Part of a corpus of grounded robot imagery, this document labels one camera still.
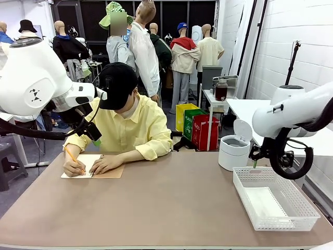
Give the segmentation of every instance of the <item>person's right hand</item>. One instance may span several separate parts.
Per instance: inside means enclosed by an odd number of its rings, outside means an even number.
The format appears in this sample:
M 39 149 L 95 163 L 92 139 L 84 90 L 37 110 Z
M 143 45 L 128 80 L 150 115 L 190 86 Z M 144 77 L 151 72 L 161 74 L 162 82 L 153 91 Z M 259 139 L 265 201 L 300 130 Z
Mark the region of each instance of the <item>person's right hand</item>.
M 63 165 L 63 171 L 68 177 L 85 175 L 85 165 L 78 160 L 78 163 L 69 159 Z
M 158 95 L 153 95 L 151 97 L 151 99 L 154 101 L 154 102 L 157 102 L 157 104 L 160 102 L 160 97 Z

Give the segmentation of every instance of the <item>shirt pocket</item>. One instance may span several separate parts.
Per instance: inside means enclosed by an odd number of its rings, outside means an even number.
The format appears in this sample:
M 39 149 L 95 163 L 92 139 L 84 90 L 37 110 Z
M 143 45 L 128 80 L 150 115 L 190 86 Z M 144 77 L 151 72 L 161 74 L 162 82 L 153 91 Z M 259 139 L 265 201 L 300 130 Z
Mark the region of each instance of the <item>shirt pocket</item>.
M 144 138 L 136 137 L 134 140 L 134 147 L 145 144 L 146 140 Z

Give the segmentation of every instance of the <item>mannequin hand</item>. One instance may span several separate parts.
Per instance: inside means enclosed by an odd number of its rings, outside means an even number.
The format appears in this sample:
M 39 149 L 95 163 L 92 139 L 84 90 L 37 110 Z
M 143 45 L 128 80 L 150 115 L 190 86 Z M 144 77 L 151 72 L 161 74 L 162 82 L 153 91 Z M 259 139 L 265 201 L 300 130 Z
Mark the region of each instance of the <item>mannequin hand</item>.
M 101 155 L 100 159 L 94 162 L 89 173 L 95 171 L 94 174 L 105 173 L 108 170 L 117 168 L 124 163 L 124 159 L 121 155 Z
M 151 97 L 151 99 L 152 99 L 154 102 L 157 102 L 157 103 L 160 102 L 160 97 L 159 97 L 158 95 L 153 95 L 153 96 Z
M 63 165 L 63 171 L 68 177 L 85 175 L 85 165 L 78 160 L 78 163 L 69 159 Z

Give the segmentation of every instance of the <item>man in yellow shirt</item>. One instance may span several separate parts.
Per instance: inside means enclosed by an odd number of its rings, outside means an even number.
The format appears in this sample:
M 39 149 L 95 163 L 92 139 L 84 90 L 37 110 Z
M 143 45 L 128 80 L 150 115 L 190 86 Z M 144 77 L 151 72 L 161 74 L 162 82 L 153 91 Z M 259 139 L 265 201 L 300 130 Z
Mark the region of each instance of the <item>man in yellow shirt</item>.
M 138 79 L 131 67 L 114 62 L 103 69 L 99 78 L 100 86 L 107 92 L 108 98 L 105 101 L 94 99 L 91 102 L 93 111 L 86 119 L 92 118 L 100 102 L 93 120 L 102 134 L 100 151 L 120 154 L 101 156 L 91 171 L 104 173 L 126 162 L 154 160 L 166 155 L 172 148 L 167 117 L 156 102 L 138 94 Z M 90 142 L 86 135 L 74 134 L 68 137 L 65 145 L 77 157 Z M 72 177 L 82 174 L 85 166 L 81 162 L 75 163 L 66 152 L 63 168 Z

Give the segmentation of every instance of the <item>black cap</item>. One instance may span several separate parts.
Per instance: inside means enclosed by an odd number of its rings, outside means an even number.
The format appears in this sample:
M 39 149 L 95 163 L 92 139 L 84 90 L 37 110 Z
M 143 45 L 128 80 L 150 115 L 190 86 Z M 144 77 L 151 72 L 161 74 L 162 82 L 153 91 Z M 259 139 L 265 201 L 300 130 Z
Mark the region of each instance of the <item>black cap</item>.
M 100 101 L 100 108 L 122 109 L 137 84 L 136 73 L 130 66 L 121 62 L 108 64 L 99 75 L 99 88 L 108 94 L 106 100 Z
M 36 29 L 33 27 L 32 22 L 30 20 L 23 19 L 20 21 L 20 29 L 19 32 L 21 33 L 23 30 L 29 30 L 33 33 L 37 33 Z

